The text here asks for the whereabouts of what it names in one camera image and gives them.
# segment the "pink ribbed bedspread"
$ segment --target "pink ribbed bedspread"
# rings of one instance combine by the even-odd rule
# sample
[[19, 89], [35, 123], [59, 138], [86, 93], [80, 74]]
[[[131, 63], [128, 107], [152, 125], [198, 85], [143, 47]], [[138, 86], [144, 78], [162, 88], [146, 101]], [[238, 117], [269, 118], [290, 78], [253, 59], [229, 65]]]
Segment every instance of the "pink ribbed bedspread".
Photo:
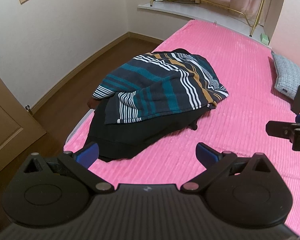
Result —
[[[172, 133], [131, 160], [95, 161], [89, 170], [112, 183], [164, 184], [184, 182], [205, 170], [195, 157], [198, 142], [239, 156], [264, 152], [279, 171], [293, 195], [286, 225], [300, 234], [300, 152], [288, 140], [270, 137], [269, 120], [294, 122], [290, 101], [274, 90], [276, 73], [270, 49], [241, 34], [212, 23], [191, 20], [156, 51], [177, 48], [205, 57], [229, 91], [215, 110], [198, 121], [198, 129]], [[93, 114], [64, 146], [82, 148]]]

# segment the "striped shirt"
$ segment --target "striped shirt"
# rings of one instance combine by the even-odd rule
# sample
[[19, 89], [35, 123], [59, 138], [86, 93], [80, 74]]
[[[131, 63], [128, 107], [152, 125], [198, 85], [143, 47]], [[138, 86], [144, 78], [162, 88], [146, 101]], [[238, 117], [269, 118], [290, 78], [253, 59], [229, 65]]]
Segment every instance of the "striped shirt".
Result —
[[108, 74], [93, 93], [110, 98], [107, 123], [132, 123], [217, 103], [228, 96], [209, 62], [184, 49], [139, 55]]

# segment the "door panel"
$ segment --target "door panel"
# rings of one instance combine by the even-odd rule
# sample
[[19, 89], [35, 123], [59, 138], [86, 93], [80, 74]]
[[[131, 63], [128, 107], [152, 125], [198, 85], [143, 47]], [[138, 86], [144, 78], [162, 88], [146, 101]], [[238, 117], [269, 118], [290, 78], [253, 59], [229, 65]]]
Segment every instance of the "door panel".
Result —
[[45, 133], [0, 79], [0, 171]]

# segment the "gray pillow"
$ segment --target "gray pillow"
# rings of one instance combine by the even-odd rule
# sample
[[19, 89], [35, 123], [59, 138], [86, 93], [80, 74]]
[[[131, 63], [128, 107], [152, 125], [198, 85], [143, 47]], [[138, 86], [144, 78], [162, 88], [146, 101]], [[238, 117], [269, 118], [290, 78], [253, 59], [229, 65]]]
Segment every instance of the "gray pillow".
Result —
[[287, 97], [294, 99], [300, 85], [300, 67], [286, 57], [276, 54], [273, 51], [271, 55], [277, 72], [277, 80], [274, 88]]

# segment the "green box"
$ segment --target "green box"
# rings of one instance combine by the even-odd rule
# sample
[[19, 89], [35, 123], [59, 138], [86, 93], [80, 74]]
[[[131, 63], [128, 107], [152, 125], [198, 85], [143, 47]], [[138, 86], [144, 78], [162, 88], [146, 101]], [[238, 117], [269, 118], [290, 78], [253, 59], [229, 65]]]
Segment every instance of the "green box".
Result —
[[264, 33], [261, 33], [260, 39], [261, 39], [261, 43], [266, 44], [267, 46], [269, 45], [269, 39], [268, 39], [267, 35], [265, 35]]

